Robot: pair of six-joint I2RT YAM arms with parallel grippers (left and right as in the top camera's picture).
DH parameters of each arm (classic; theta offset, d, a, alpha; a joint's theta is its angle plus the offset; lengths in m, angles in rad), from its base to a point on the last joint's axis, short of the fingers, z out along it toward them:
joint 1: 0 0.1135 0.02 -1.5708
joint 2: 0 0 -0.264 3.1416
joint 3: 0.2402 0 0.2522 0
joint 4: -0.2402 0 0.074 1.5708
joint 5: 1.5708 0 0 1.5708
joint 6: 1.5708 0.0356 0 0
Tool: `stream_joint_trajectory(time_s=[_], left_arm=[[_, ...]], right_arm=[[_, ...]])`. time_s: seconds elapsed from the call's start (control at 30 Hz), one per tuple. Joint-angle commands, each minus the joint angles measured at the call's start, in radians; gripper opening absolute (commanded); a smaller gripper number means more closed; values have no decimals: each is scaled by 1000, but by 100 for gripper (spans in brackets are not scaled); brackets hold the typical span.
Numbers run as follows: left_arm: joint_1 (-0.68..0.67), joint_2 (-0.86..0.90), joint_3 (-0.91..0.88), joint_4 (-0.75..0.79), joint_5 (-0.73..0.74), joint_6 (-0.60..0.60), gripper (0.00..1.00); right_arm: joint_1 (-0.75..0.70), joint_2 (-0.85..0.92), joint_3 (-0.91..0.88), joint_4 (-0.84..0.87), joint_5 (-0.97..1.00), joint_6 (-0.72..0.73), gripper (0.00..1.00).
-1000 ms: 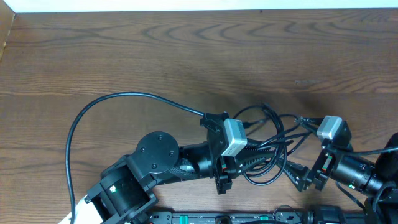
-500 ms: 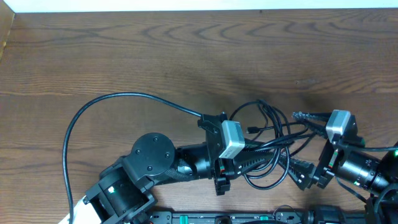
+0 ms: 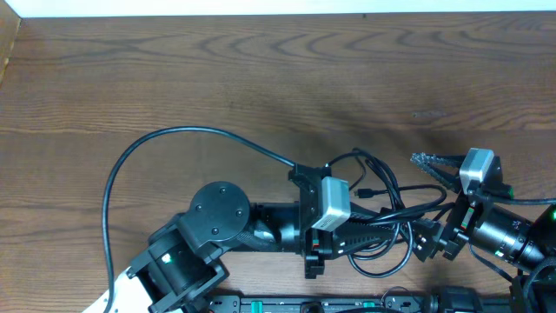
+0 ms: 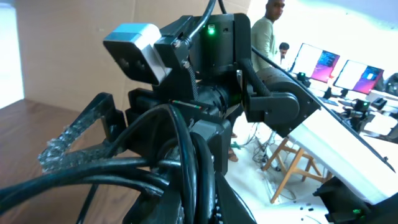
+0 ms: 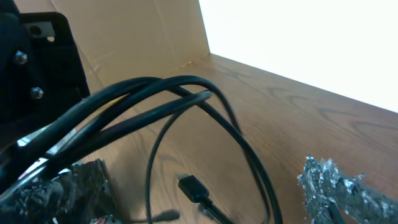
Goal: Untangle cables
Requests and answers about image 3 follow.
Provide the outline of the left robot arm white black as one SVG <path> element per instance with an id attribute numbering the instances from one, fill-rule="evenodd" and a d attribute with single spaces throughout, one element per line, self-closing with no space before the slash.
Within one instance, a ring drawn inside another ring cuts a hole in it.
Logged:
<path id="1" fill-rule="evenodd" d="M 228 277 L 227 252 L 295 253 L 315 279 L 325 262 L 399 235 L 372 226 L 374 213 L 351 203 L 347 182 L 328 167 L 296 164 L 288 179 L 300 190 L 293 203 L 252 203 L 229 182 L 202 187 L 185 213 L 149 237 L 146 250 L 112 277 L 89 312 L 199 312 L 206 295 Z"/>

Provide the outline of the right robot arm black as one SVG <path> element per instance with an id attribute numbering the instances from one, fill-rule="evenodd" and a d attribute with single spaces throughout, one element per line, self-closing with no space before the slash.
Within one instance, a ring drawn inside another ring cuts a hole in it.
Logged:
<path id="1" fill-rule="evenodd" d="M 415 153 L 412 163 L 457 196 L 444 223 L 414 223 L 413 251 L 426 261 L 442 252 L 455 259 L 463 247 L 483 250 L 517 268 L 508 280 L 513 312 L 555 310 L 555 201 L 517 199 L 504 183 L 492 150 L 464 156 Z"/>

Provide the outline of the frayed right gripper finger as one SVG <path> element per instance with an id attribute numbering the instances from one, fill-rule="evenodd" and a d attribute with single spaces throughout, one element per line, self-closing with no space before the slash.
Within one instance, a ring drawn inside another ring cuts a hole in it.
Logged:
<path id="1" fill-rule="evenodd" d="M 412 222 L 412 227 L 413 253 L 420 261 L 425 262 L 428 258 L 433 258 L 439 250 L 444 250 L 447 241 L 442 237 L 444 226 L 441 222 L 421 218 Z"/>
<path id="2" fill-rule="evenodd" d="M 413 153 L 410 161 L 447 190 L 458 194 L 462 190 L 459 169 L 464 159 L 464 156 L 439 156 L 421 152 Z"/>

